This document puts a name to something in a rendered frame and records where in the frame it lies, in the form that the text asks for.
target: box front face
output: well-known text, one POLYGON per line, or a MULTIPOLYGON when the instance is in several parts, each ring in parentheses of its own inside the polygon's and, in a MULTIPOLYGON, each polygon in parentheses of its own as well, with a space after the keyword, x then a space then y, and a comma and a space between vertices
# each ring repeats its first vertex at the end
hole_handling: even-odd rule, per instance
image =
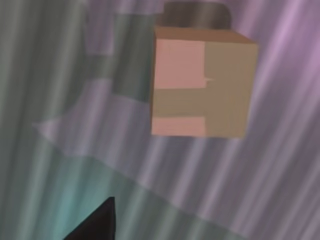
POLYGON ((242 137, 257 54, 255 44, 157 40, 152 134, 242 137))

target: box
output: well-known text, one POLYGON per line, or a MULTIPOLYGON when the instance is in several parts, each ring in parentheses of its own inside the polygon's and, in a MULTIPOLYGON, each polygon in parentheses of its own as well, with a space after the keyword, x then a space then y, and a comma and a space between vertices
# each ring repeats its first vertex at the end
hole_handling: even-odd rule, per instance
POLYGON ((241 138, 258 45, 232 30, 156 27, 151 134, 241 138))

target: black triangular object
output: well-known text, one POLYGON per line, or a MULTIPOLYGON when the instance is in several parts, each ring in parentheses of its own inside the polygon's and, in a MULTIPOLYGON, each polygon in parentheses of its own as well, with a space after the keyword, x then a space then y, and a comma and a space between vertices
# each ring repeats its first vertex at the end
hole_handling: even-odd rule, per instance
POLYGON ((64 240, 115 240, 116 203, 110 197, 64 240))

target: pink light patch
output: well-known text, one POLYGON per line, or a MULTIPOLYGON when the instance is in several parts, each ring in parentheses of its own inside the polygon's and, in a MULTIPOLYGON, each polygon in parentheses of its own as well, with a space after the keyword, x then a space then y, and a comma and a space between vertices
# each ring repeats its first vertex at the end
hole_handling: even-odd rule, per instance
POLYGON ((155 89, 205 88, 205 43, 166 40, 156 42, 155 89))
POLYGON ((154 117, 152 135, 159 136, 206 136, 205 117, 154 117))

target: brown box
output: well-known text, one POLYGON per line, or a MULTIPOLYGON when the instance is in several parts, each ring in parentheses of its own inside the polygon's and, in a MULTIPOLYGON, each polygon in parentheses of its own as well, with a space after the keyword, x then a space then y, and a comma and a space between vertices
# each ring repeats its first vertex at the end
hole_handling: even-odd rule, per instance
POLYGON ((156 27, 151 134, 243 137, 257 56, 231 30, 156 27))

